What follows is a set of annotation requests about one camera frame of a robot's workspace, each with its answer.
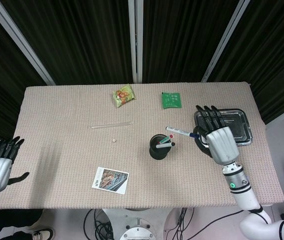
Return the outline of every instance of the table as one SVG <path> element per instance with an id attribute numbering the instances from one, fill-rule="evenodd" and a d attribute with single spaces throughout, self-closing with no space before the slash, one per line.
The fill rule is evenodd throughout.
<path id="1" fill-rule="evenodd" d="M 174 135 L 164 160 L 149 155 L 149 140 L 167 125 L 191 131 L 195 105 L 245 111 L 253 143 L 241 146 L 243 164 L 262 205 L 283 202 L 265 124 L 245 82 L 132 84 L 136 100 L 116 108 L 121 85 L 34 86 L 25 91 L 15 136 L 25 139 L 11 177 L 24 181 L 0 194 L 0 209 L 172 208 L 231 206 L 222 167 L 194 140 Z M 181 94 L 182 108 L 162 109 L 161 93 Z M 133 121 L 132 125 L 91 129 Z M 129 172 L 125 195 L 91 188 L 97 167 Z"/>

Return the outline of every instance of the metal tray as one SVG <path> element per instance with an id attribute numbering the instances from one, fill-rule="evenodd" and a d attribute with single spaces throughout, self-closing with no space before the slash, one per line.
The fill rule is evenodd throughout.
<path id="1" fill-rule="evenodd" d="M 249 145 L 253 141 L 253 134 L 250 124 L 248 123 L 246 114 L 240 109 L 219 109 L 226 126 L 229 126 L 237 146 Z M 207 130 L 201 113 L 197 111 L 194 113 L 194 120 L 196 126 L 201 126 Z M 208 148 L 208 144 L 204 137 L 200 136 L 201 143 Z"/>

